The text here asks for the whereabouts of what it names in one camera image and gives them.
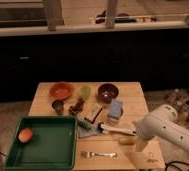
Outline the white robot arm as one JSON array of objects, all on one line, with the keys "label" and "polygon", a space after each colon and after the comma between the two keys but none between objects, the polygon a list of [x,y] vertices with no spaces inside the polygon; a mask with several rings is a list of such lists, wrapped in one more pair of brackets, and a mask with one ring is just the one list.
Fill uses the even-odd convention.
[{"label": "white robot arm", "polygon": [[189,153],[189,130],[175,123],[177,117],[172,106],[163,104],[136,121],[135,149],[142,152],[148,142],[158,136]]}]

